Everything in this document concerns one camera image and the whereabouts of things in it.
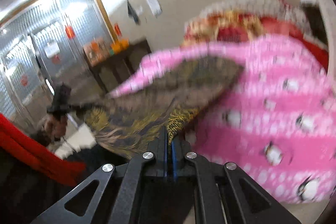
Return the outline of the person's left hand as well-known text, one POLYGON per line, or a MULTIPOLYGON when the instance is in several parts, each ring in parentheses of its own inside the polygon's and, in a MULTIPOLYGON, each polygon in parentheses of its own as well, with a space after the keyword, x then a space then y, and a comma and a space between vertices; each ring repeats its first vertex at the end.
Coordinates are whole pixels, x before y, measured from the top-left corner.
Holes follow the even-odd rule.
POLYGON ((34 139, 43 146, 59 141, 65 134, 68 125, 67 116, 57 120, 53 115, 47 114, 39 123, 34 139))

